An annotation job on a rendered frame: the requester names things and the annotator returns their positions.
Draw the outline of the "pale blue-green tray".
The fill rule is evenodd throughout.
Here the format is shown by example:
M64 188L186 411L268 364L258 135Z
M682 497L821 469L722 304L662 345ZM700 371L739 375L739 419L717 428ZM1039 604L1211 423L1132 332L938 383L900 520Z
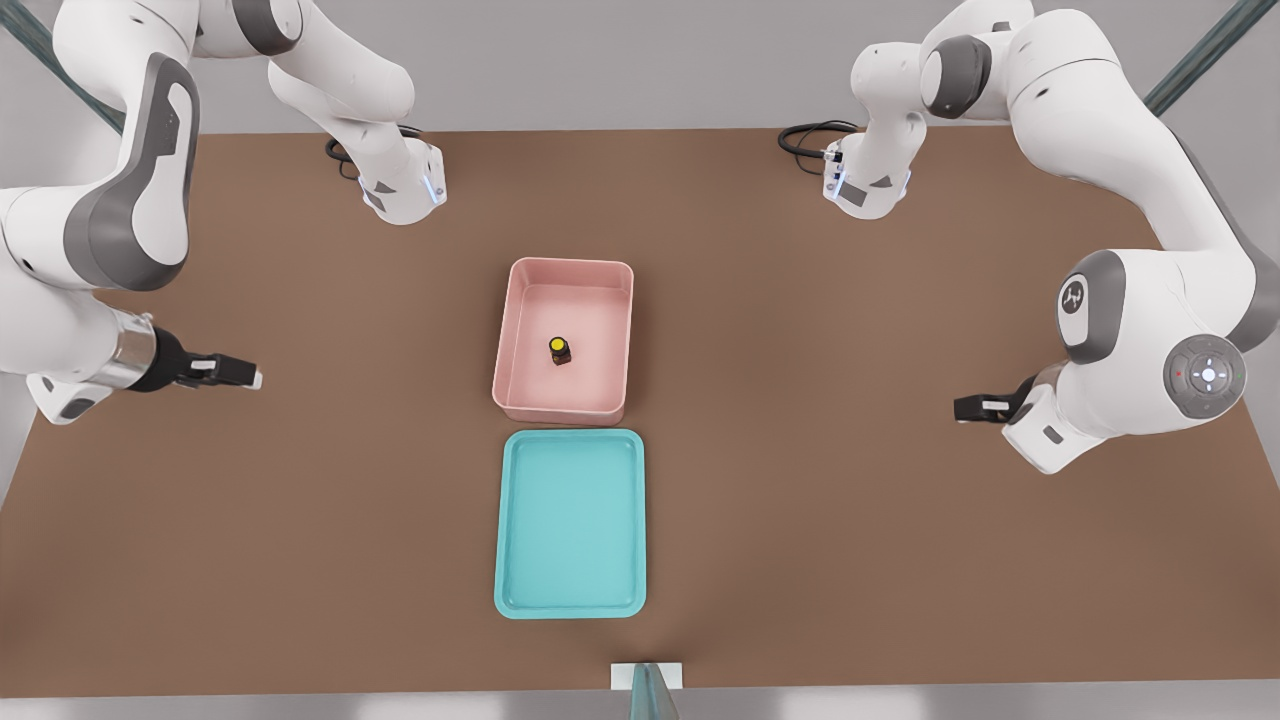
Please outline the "pale blue-green tray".
M646 602L645 448L622 428L506 442L494 603L515 620L617 619Z

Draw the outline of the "pink plastic box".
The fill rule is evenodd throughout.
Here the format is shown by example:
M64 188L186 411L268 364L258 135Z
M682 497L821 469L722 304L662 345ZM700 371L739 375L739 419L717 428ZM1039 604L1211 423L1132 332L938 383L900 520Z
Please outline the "pink plastic box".
M625 415L634 272L618 261L521 258L509 269L492 397L513 421L613 427ZM572 361L548 350L564 337Z

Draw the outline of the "silver frame post with foot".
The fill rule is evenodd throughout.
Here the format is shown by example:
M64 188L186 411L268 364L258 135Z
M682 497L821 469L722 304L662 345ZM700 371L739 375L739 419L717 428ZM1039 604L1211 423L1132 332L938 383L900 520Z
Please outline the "silver frame post with foot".
M611 665L611 689L630 693L628 720L680 720L672 689L682 688L681 662Z

